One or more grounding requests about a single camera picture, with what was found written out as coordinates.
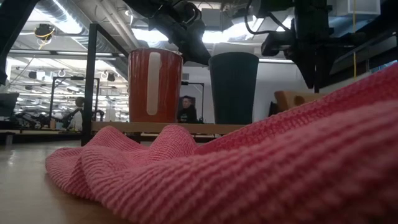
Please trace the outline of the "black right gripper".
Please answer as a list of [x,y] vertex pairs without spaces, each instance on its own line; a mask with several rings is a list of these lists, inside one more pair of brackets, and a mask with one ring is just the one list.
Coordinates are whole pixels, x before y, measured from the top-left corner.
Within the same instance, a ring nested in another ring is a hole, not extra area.
[[331,7],[327,0],[294,0],[295,43],[294,58],[299,58],[298,68],[306,86],[321,84],[328,76],[326,42],[330,37],[328,13]]

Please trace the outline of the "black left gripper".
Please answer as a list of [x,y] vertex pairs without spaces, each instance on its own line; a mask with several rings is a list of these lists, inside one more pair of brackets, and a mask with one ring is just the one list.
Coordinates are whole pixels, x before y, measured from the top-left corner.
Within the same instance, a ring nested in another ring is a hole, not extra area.
[[149,30],[168,31],[175,25],[183,30],[177,34],[177,46],[184,62],[208,65],[211,55],[203,43],[204,22],[199,8],[192,2],[160,2],[159,8],[149,17]]

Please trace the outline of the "wooden cup holed handle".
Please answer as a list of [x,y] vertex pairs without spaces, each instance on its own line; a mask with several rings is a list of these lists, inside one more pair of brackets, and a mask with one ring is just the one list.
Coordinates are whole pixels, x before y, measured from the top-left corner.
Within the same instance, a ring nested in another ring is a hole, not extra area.
[[297,91],[275,91],[274,97],[278,112],[287,111],[291,108],[319,100],[325,94],[321,93],[302,93]]

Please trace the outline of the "dark green ribbed cup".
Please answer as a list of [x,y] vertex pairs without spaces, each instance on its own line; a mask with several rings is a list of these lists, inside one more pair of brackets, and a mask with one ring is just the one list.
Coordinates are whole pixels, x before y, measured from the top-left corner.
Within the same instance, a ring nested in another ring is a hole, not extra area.
[[259,58],[226,52],[210,58],[209,69],[216,124],[252,123]]

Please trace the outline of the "white ceramic mug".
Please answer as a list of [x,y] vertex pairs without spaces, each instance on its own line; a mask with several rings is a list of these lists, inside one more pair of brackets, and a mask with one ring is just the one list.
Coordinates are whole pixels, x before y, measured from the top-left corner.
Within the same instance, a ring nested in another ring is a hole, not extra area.
[[176,123],[183,58],[164,49],[141,48],[129,54],[131,122]]

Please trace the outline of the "person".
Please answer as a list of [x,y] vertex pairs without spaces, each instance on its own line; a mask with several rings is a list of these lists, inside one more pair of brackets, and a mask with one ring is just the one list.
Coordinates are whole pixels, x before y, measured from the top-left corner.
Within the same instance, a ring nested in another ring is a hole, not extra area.
[[197,123],[197,109],[192,104],[190,96],[182,98],[182,109],[177,113],[177,121],[179,123]]
[[84,107],[84,97],[79,96],[75,100],[75,105],[76,109],[74,112],[71,113],[72,119],[70,121],[70,124],[68,126],[69,129],[81,131],[82,130],[82,124],[83,124],[83,107]]

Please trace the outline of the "pink knitted cloth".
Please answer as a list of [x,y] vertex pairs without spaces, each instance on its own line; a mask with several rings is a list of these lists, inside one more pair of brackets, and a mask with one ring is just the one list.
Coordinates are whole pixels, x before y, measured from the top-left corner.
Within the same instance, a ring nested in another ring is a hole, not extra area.
[[108,126],[45,168],[137,224],[398,224],[398,63],[201,146]]

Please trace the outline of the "yellow black ceiling reel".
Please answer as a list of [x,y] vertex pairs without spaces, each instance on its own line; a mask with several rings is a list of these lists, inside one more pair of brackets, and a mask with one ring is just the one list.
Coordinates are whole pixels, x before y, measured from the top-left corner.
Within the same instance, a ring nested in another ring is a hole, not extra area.
[[34,29],[34,35],[43,41],[49,41],[54,32],[55,27],[50,24],[39,24],[39,26]]

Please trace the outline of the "silver ventilation duct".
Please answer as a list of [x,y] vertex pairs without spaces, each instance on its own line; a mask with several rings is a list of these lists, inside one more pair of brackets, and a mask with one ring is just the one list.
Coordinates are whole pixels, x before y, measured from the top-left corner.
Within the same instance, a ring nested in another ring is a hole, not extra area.
[[89,29],[93,22],[73,0],[40,0],[35,9],[62,32],[76,34],[72,39],[88,48]]

